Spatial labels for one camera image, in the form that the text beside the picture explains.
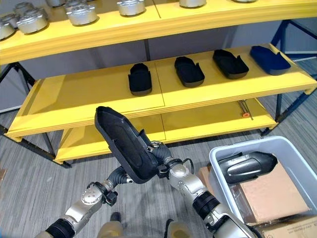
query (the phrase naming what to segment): gray wall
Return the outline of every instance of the gray wall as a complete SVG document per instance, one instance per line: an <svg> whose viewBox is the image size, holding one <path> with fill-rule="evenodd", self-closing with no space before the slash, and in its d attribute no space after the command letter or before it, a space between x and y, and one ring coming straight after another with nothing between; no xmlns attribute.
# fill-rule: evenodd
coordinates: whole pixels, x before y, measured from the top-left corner
<svg viewBox="0 0 317 238"><path fill-rule="evenodd" d="M14 5L21 1L3 0L0 14L11 11ZM45 1L32 2L34 5L40 5ZM317 26L316 18L304 19L304 21L312 27ZM246 24L149 39L151 58L155 60L219 48L268 43L279 24L280 21ZM317 49L316 41L310 41L300 35L288 32L287 38L291 40L288 40L287 50ZM134 41L24 60L21 64L35 79L40 79L145 60L144 42ZM18 74L10 73L0 86L0 111L21 105L25 96L26 92Z"/></svg>

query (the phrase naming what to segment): black cable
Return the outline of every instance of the black cable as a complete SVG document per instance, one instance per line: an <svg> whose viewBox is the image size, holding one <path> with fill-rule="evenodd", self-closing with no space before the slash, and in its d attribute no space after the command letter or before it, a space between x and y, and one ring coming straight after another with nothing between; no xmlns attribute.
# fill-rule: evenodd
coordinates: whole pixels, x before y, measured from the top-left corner
<svg viewBox="0 0 317 238"><path fill-rule="evenodd" d="M185 164L187 161L190 162L191 172L192 172L192 174L194 174L194 163L193 163L192 159L186 158L186 159L183 161L183 164Z"/></svg>

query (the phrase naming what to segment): black metal leg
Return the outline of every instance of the black metal leg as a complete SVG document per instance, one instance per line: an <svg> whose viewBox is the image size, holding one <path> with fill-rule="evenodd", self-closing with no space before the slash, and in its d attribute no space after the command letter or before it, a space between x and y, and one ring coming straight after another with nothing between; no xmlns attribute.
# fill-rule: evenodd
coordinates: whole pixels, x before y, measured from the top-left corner
<svg viewBox="0 0 317 238"><path fill-rule="evenodd" d="M287 25L289 24L289 20L283 20L279 25L276 34L273 36L271 44L277 46L278 42L281 40L281 35L285 32Z"/></svg>
<svg viewBox="0 0 317 238"><path fill-rule="evenodd" d="M310 95L306 93L302 93L282 114L277 116L275 121L277 123L283 122L289 115L292 114ZM268 135L272 129L266 128L262 133L261 136Z"/></svg>
<svg viewBox="0 0 317 238"><path fill-rule="evenodd" d="M149 40L144 40L144 47L145 47L145 54L147 56L147 61L151 60L151 54L150 54L150 47L149 47Z"/></svg>
<svg viewBox="0 0 317 238"><path fill-rule="evenodd" d="M25 140L25 139L22 139L21 142L16 142L14 140L12 140L11 138L5 136L4 134L7 133L8 129L5 128L4 126L0 125L0 135L8 138L9 140L13 141L14 143L17 143L19 145L21 145L22 147L44 157L45 159L49 160L49 161L52 161L54 162L53 160L55 159L55 155L54 154L51 154L43 149L41 149L40 147L36 146L35 144L32 144L31 142ZM62 164L63 167L65 168L71 168L71 165L66 163L66 162L63 162Z"/></svg>
<svg viewBox="0 0 317 238"><path fill-rule="evenodd" d="M10 63L10 64L8 64L5 67L5 69L1 72L0 82L6 77L6 75L9 73L9 71L12 68L14 68L18 73L19 73L19 71L22 72L24 80L25 80L24 81L25 82L24 87L25 87L26 91L29 92L30 88L29 88L28 83L33 86L34 83L35 83L35 79L18 62ZM12 140L11 138L9 138L9 137L4 135L5 133L7 133L7 131L8 131L8 129L0 124L0 136L2 135L4 137L8 138L9 140L11 140L11 141L23 146L24 148L26 148L26 149L28 149L28 150L30 150L30 151L32 151L32 152L44 157L45 159L54 162L53 160L55 159L56 156L55 156L54 149L52 147L52 144L50 142L50 139L49 139L47 133L43 133L43 137L44 137L44 141L45 141L45 143L46 143L46 145L47 145L47 147L49 149L49 152L41 149L37 145L35 145L35 144L25 140L25 139L22 139L20 142L16 142L16 141ZM66 162L63 162L61 164L61 166L65 167L65 168L71 168L71 165L66 163Z"/></svg>
<svg viewBox="0 0 317 238"><path fill-rule="evenodd" d="M14 67L14 69L15 69L15 71L17 71L17 73L19 74L19 76L21 78L23 87L25 89L25 93L28 94L30 92L30 88L29 88L29 85L28 85L28 81L25 78L25 75L23 74L22 71L20 72L20 69L18 67Z"/></svg>
<svg viewBox="0 0 317 238"><path fill-rule="evenodd" d="M277 118L281 114L282 96L283 96L283 94L278 94L277 95L276 110L275 110L275 121L277 120Z"/></svg>
<svg viewBox="0 0 317 238"><path fill-rule="evenodd" d="M49 149L49 152L52 155L55 156L55 151L54 151L54 149L52 147L52 144L51 144L51 141L50 141L50 138L49 138L48 134L47 133L43 133L43 138L44 138L44 141L45 141L45 143L46 143L46 145L47 145L47 147Z"/></svg>
<svg viewBox="0 0 317 238"><path fill-rule="evenodd" d="M307 35L313 37L315 40L317 40L317 35L314 34L313 32L311 32L308 28L306 28L305 26L294 22L293 20L289 21L290 24L292 24L293 26L297 27L298 29L300 29L301 31L305 32Z"/></svg>
<svg viewBox="0 0 317 238"><path fill-rule="evenodd" d="M4 68L4 70L0 74L0 83L2 82L2 80L6 77L6 75L10 72L10 70L13 67L14 67L14 64L10 63Z"/></svg>

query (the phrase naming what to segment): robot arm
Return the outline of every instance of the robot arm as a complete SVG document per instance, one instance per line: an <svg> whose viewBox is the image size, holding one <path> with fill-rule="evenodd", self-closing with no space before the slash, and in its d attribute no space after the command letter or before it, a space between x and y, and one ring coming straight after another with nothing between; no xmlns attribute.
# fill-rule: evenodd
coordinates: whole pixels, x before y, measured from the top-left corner
<svg viewBox="0 0 317 238"><path fill-rule="evenodd" d="M183 165L180 159L172 158L169 149L154 141L148 150L163 160L168 171L170 185L176 188L186 201L193 206L203 219L206 227L215 238L256 238L250 229L242 223L223 204L207 191L201 180Z"/></svg>
<svg viewBox="0 0 317 238"><path fill-rule="evenodd" d="M97 212L102 204L113 206L117 193L113 189L122 183L132 183L123 167L114 170L103 183L92 182L75 202L56 222L36 238L72 238L77 235L89 222L91 216Z"/></svg>

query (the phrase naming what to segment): metal shelf frame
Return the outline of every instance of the metal shelf frame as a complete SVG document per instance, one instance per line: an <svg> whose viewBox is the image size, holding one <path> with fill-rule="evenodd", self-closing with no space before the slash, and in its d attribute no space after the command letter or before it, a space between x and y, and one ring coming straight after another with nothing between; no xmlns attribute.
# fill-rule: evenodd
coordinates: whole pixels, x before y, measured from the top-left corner
<svg viewBox="0 0 317 238"><path fill-rule="evenodd" d="M317 35L314 33L310 32L307 28L299 25L298 23L292 21L292 20L283 20L272 40L272 45L277 46L277 44L280 42L280 48L281 51L284 53L285 52L285 32L286 28L289 24L294 25L295 27L299 28L302 30L304 33L312 36L313 38L317 39ZM149 50L149 44L148 44L148 39L144 39L144 47L145 47L145 52L147 56L147 61L151 60L150 56L150 50ZM24 87L27 91L29 91L29 85L33 86L35 83L35 79L29 74L29 72L19 63L19 62L14 62L8 64L5 69L1 72L0 75L0 83L3 81L5 76L10 72L11 69L16 70L17 72L21 71L23 75L23 80L24 80ZM274 127L268 127L264 131L261 132L261 136L266 136L268 135L271 131L273 131L279 123L283 122L290 114L292 114L293 111L295 111L308 97L311 93L304 92L302 93L283 113L281 113L281 105L282 105L282 94L277 95L277 100L276 100L276 112L275 112L275 121L277 122L277 125ZM10 139L9 137L5 136L4 134L7 133L8 129L4 127L3 125L0 125L0 135ZM33 151L34 153L44 157L45 159L48 159L52 162L54 162L54 159L56 158L56 155L54 153L54 149L52 147L52 144L50 142L50 139L46 133L43 133L45 143L49 149L49 151L45 151L41 149L40 147L32 144L30 141L27 141L25 139L22 139L20 142L14 141L15 143L23 146L24 148ZM71 168L71 165L67 162L63 162L59 164L65 168Z"/></svg>
<svg viewBox="0 0 317 238"><path fill-rule="evenodd" d="M313 32L311 32L308 28L305 26L295 22L294 20L283 20L278 27L271 44L274 45L275 47L277 46L278 43L280 43L280 50L285 53L285 43L286 43L286 29L289 25L293 25L305 34L313 37L315 40L317 40L317 35ZM305 54L305 56L317 56L317 54ZM311 75L314 79L317 78L317 75ZM306 99L313 93L311 92L310 94L307 93L302 93L283 113L281 113L281 106L282 106L282 96L283 94L278 94L277 95L277 100L276 100L276 110L275 110L275 121L277 122L277 127L281 122L283 122L289 115L292 114L293 111L295 111ZM268 135L274 128L266 128L262 133L261 136Z"/></svg>
<svg viewBox="0 0 317 238"><path fill-rule="evenodd" d="M1 72L1 75L0 75L0 83L4 80L4 78L12 69L17 71L18 73L19 71L22 72L23 86L25 87L27 92L30 91L29 84L33 86L35 83L35 79L29 74L29 72L19 62L10 63L4 68L4 70ZM8 132L8 129L5 126L0 124L0 135L4 136L5 138L8 138L9 140L21 145L22 147L30 151L33 151L34 153L44 157L45 159L54 162L56 155L47 133L43 133L44 141L48 147L48 151L45 151L42 148L38 147L37 145L31 143L30 141L26 139L22 139L20 142L12 140L11 138L5 136L5 133L7 132ZM60 165L63 166L64 168L71 168L71 165L67 162L63 162Z"/></svg>

